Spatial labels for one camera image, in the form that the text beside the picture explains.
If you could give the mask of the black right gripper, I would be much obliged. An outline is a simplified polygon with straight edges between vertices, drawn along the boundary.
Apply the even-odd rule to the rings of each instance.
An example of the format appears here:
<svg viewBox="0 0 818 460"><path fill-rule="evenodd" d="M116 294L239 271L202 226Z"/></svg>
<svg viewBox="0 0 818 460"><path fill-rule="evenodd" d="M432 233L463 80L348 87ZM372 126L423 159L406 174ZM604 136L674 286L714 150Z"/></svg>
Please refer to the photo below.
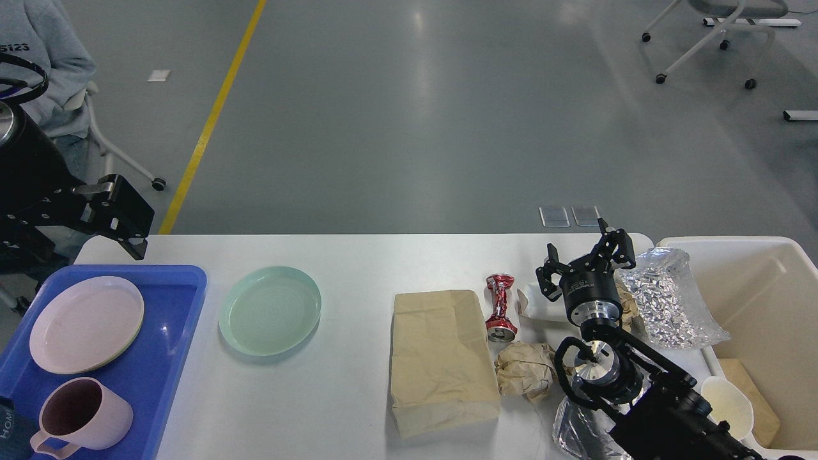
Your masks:
<svg viewBox="0 0 818 460"><path fill-rule="evenodd" d="M634 269L636 253L631 236L622 228L613 228L603 218L597 218L601 239L589 254L578 259L579 268L570 268L559 259L555 245L547 244L547 254L535 274L541 294L550 302L561 295L567 320L582 327L591 320L620 323L623 308L617 293L614 273L616 269ZM560 275L559 284L553 277Z"/></svg>

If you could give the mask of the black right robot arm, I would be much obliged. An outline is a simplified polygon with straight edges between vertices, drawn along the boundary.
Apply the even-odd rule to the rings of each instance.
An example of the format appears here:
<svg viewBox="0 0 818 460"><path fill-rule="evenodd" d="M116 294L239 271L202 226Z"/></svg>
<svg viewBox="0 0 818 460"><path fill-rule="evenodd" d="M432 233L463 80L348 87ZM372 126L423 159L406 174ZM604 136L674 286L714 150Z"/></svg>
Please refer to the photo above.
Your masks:
<svg viewBox="0 0 818 460"><path fill-rule="evenodd" d="M731 436L728 422L710 419L712 406L692 375L622 328L614 273L636 267L636 254L625 230L597 222L601 239L588 254L564 264L548 244L536 269L541 294L562 299L567 321L580 332L555 353L561 364L575 348L579 360L572 378L557 375L567 398L602 411L613 422L612 440L634 459L759 459Z"/></svg>

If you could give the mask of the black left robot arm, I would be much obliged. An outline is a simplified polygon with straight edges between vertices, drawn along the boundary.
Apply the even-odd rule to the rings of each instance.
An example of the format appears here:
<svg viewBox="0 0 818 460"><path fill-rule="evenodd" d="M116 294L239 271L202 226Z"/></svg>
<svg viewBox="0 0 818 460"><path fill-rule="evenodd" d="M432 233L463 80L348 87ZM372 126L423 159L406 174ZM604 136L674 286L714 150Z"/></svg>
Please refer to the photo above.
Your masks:
<svg viewBox="0 0 818 460"><path fill-rule="evenodd" d="M4 53L2 62L39 76L37 82L2 79L2 267L49 261L55 244L41 228L54 226L104 236L143 259L152 207L122 175L106 174L92 184L72 175L58 147L22 108L46 93L46 71L11 54Z"/></svg>

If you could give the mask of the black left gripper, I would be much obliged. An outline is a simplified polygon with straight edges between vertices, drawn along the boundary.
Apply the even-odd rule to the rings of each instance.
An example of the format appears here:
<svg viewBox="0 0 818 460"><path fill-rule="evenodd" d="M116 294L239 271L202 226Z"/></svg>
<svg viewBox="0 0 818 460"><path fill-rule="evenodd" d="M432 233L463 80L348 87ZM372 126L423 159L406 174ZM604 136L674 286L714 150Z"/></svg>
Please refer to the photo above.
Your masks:
<svg viewBox="0 0 818 460"><path fill-rule="evenodd" d="M143 260L155 212L120 174L84 184L21 107L2 103L2 271L23 273L52 259L41 227L67 227L119 242Z"/></svg>

